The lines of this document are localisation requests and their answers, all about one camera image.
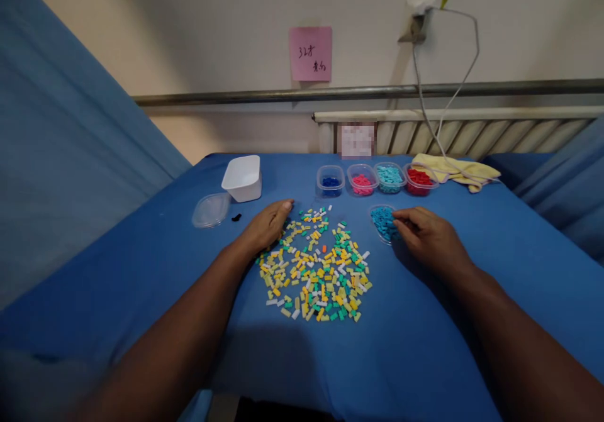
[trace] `pile of beads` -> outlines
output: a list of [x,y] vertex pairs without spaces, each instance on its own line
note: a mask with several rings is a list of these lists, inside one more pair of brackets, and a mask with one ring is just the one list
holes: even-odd
[[[329,230],[326,213],[331,208],[300,211],[301,221],[290,221],[285,227],[279,249],[263,252],[256,260],[260,265],[260,277],[269,287],[266,305],[280,307],[281,313],[288,318],[296,319],[300,313],[307,321],[313,316],[317,321],[344,321],[346,317],[358,321],[361,317],[360,296],[372,287],[367,278],[369,266],[365,261],[369,251],[359,253],[359,246],[350,239],[345,221],[338,224],[337,230],[332,229],[335,244],[331,249],[323,244],[321,249],[316,247],[313,251],[314,245],[324,242],[322,233]],[[310,241],[302,251],[291,246],[296,235],[300,234]],[[288,261],[285,261],[284,254],[290,254]],[[293,266],[287,277],[289,264]],[[295,299],[285,294],[282,296],[285,288],[295,287],[301,282],[306,284],[302,284],[302,291]]]
[[[342,184],[342,182],[340,182],[337,178],[335,177],[325,177],[321,183],[323,186],[327,186],[327,187],[333,187],[333,186],[340,186]],[[323,190],[323,196],[324,197],[337,197],[342,193],[342,189],[324,189]]]
[[385,194],[396,194],[401,190],[403,178],[396,167],[376,166],[379,190]]
[[372,183],[364,174],[357,175],[352,179],[352,182],[354,183],[354,185],[352,185],[352,190],[355,194],[358,194],[359,196],[370,196],[371,194],[373,194],[373,188],[371,187]]
[[400,238],[401,234],[392,223],[392,209],[386,206],[380,206],[373,209],[370,213],[373,223],[376,225],[379,234],[390,243],[393,238]]
[[425,172],[416,169],[409,169],[407,171],[408,182],[407,191],[414,196],[427,196],[430,194],[432,180]]

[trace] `light blue beads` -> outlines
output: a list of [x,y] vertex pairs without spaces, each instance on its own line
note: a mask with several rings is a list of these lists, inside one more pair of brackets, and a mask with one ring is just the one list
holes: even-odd
[[400,238],[401,235],[398,230],[392,224],[394,218],[392,217],[392,210],[387,207],[381,206],[371,211],[371,219],[376,225],[379,234],[387,241],[391,242],[394,238]]
[[376,166],[377,176],[379,177],[379,190],[386,194],[395,194],[401,190],[403,178],[396,167]]

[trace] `red beads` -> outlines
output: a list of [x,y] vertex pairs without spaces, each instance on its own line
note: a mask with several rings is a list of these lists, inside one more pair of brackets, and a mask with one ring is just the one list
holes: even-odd
[[427,196],[430,194],[430,188],[426,186],[432,186],[432,180],[425,172],[421,170],[409,169],[407,172],[409,183],[407,183],[407,191],[414,196]]

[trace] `electrical cord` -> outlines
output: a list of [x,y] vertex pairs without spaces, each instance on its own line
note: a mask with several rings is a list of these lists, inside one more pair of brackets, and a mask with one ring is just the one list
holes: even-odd
[[455,14],[460,14],[463,16],[467,16],[468,18],[472,19],[472,21],[474,22],[474,32],[476,35],[476,55],[474,56],[474,60],[472,61],[472,64],[470,65],[470,67],[468,68],[466,75],[464,76],[461,84],[459,84],[459,87],[457,88],[457,91],[455,92],[455,94],[451,97],[451,99],[449,100],[449,102],[447,103],[445,109],[442,112],[442,115],[440,116],[440,121],[439,121],[439,128],[438,128],[438,133],[434,133],[434,130],[432,129],[432,125],[430,124],[430,120],[428,119],[428,114],[426,113],[426,106],[424,104],[424,100],[423,100],[423,89],[422,89],[422,77],[420,75],[420,69],[418,67],[417,64],[417,53],[415,50],[415,43],[413,44],[413,66],[415,68],[415,76],[417,78],[417,88],[418,88],[418,92],[420,95],[420,106],[422,107],[422,114],[423,114],[423,118],[426,121],[426,124],[428,125],[428,129],[430,130],[430,134],[432,135],[432,138],[436,141],[437,145],[440,148],[440,152],[443,156],[443,158],[445,158],[445,161],[447,162],[447,164],[449,164],[451,167],[457,169],[459,171],[459,173],[461,173],[465,178],[477,183],[477,185],[482,186],[484,184],[483,181],[480,180],[476,180],[476,179],[481,179],[481,180],[490,180],[490,181],[499,181],[499,179],[493,179],[493,178],[489,178],[489,177],[481,177],[480,175],[474,175],[474,174],[470,174],[469,172],[466,172],[463,169],[460,169],[458,166],[456,166],[455,164],[453,164],[449,158],[447,157],[447,154],[445,153],[445,150],[442,146],[442,144],[440,143],[440,130],[442,127],[442,121],[445,117],[445,114],[449,108],[449,106],[451,105],[451,103],[453,103],[453,100],[455,99],[455,97],[457,96],[457,94],[459,93],[459,91],[462,89],[462,87],[464,86],[464,84],[466,83],[467,77],[469,76],[470,72],[472,71],[472,69],[474,68],[474,64],[476,63],[476,61],[478,60],[478,56],[480,55],[480,42],[478,39],[478,20],[468,14],[468,13],[464,13],[464,12],[460,12],[457,10],[451,10],[451,9],[442,9],[442,11],[447,11],[450,13],[455,13]]

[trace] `yellow towel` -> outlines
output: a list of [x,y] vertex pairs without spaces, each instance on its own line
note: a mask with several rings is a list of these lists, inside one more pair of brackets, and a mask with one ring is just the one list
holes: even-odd
[[[458,169],[451,166],[449,163],[456,165],[466,174],[475,176],[464,177],[464,175],[459,172]],[[443,157],[425,155],[424,153],[419,153],[416,155],[416,157],[413,158],[412,165],[413,164],[422,165],[432,169],[436,178],[438,178],[439,183],[445,183],[447,180],[451,179],[457,183],[467,185],[472,194],[479,192],[483,186],[490,181],[489,179],[494,179],[501,175],[501,172],[490,166],[487,166],[486,164],[481,164],[474,161],[459,161],[453,158],[447,158],[447,160],[445,160]]]

